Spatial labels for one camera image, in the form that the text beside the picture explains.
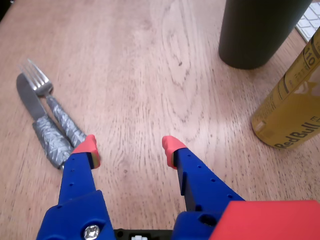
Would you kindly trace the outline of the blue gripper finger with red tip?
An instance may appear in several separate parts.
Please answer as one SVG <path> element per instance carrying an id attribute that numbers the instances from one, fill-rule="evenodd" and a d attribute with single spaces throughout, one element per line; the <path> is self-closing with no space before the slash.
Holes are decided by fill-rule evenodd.
<path id="1" fill-rule="evenodd" d="M 176 218 L 171 239 L 207 240 L 228 204 L 243 198 L 177 138 L 164 136 L 162 147 L 168 166 L 177 170 L 180 194 L 186 206 Z"/>
<path id="2" fill-rule="evenodd" d="M 92 170 L 100 166 L 97 141 L 90 134 L 65 161 L 58 204 L 44 215 L 38 240 L 113 240 L 115 232 Z"/>

